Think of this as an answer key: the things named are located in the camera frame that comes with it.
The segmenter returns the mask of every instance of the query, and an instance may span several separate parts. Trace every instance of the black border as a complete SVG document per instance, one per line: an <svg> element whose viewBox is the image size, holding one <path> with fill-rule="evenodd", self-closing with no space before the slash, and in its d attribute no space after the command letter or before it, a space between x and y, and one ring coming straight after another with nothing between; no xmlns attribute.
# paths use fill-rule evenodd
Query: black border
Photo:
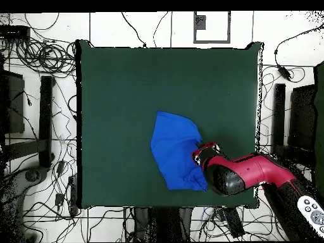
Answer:
<svg viewBox="0 0 324 243"><path fill-rule="evenodd" d="M227 12L227 40L197 40L197 12L194 11L194 44L230 44L231 11Z"/></svg>

